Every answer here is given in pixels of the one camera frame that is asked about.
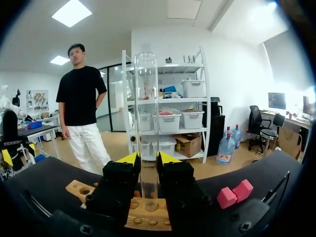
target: ceiling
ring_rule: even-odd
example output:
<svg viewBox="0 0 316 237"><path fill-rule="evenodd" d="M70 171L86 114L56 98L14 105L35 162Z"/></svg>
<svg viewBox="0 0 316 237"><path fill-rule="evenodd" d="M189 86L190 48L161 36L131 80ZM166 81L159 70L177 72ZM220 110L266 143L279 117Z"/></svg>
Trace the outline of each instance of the ceiling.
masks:
<svg viewBox="0 0 316 237"><path fill-rule="evenodd" d="M280 7L269 11L272 0L234 0L213 33L258 45L288 29Z"/></svg>
<svg viewBox="0 0 316 237"><path fill-rule="evenodd" d="M246 13L263 0L202 0L193 20L168 19L170 0L80 1L92 15L71 28L51 18L68 0L30 1L2 45L0 71L60 77L72 69L71 63L58 66L49 62L57 55L67 57L68 47L78 42L85 45L86 63L101 65L102 62L121 58L123 49L130 54L131 30L142 27L181 25L211 29L215 26L213 32L255 44L284 30L280 23L275 28L270 25L264 31L249 26Z"/></svg>

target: wooden base with holes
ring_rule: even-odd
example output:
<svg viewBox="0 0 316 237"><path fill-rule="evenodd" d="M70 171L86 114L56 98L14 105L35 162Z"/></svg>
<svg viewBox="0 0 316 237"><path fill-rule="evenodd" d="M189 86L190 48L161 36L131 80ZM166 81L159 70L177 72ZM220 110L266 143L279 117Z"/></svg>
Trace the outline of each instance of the wooden base with holes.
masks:
<svg viewBox="0 0 316 237"><path fill-rule="evenodd" d="M85 208L85 196L91 194L95 187L73 180L67 185L66 190L78 197ZM141 197L134 197L131 201L128 213L127 228L146 231L171 231L168 211L165 199L158 199L158 209L148 212L144 209L144 201Z"/></svg>

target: man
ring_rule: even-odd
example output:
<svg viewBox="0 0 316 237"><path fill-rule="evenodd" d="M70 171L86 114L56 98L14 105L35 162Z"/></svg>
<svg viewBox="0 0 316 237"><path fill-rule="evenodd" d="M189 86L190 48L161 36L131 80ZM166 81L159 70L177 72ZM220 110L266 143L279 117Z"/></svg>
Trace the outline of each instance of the man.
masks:
<svg viewBox="0 0 316 237"><path fill-rule="evenodd" d="M86 171L100 174L100 168L95 165L106 165L110 161L110 156L96 125L95 112L107 89L99 70L85 65L84 56L85 49L80 43L68 49L68 57L74 69L61 78L56 102L59 103L63 137L69 139L81 167Z"/></svg>

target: man's hand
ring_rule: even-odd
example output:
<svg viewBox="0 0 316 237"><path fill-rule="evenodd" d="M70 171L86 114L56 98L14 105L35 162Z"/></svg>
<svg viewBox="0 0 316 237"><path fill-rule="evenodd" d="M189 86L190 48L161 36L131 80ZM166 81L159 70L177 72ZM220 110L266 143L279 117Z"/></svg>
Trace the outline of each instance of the man's hand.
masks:
<svg viewBox="0 0 316 237"><path fill-rule="evenodd" d="M62 132L63 137L65 139L69 139L70 138L70 134L69 134L69 130L68 130L67 126L61 127L61 132Z"/></svg>

